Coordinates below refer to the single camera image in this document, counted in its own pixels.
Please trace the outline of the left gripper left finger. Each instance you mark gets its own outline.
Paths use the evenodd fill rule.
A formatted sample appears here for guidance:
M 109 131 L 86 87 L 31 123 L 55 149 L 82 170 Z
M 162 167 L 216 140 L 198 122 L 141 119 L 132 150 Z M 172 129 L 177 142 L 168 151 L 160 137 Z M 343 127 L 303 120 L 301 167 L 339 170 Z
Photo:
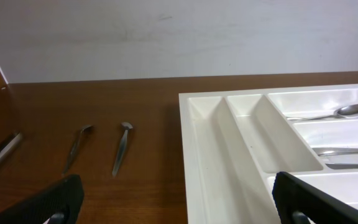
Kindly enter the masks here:
M 76 223 L 84 200 L 79 175 L 68 175 L 0 212 L 0 223 Z

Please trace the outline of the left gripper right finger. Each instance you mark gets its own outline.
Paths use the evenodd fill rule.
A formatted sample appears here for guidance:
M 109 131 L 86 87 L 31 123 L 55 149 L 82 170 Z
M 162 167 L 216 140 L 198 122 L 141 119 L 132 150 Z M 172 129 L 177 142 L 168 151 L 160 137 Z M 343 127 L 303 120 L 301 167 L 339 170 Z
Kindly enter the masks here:
M 284 224 L 358 224 L 358 209 L 287 172 L 276 174 L 272 196 Z

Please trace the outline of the steel fork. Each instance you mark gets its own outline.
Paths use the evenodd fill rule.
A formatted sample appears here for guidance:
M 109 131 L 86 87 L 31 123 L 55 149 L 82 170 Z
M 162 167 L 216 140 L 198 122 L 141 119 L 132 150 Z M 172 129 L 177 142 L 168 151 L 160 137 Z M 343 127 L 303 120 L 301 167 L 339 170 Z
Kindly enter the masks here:
M 358 169 L 358 164 L 326 163 L 330 169 Z
M 346 154 L 358 154 L 358 148 L 348 147 L 314 147 L 314 152 L 318 156 L 337 156 Z

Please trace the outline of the steel spoon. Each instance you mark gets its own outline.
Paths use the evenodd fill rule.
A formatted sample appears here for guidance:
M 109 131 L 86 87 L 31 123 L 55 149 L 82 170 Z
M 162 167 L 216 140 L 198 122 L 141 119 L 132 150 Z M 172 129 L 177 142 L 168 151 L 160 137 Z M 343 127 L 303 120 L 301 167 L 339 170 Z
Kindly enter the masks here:
M 311 121 L 317 119 L 328 119 L 328 118 L 358 118 L 358 104 L 349 105 L 339 108 L 333 112 L 333 114 L 317 116 L 312 118 L 295 118 L 287 117 L 289 121 Z

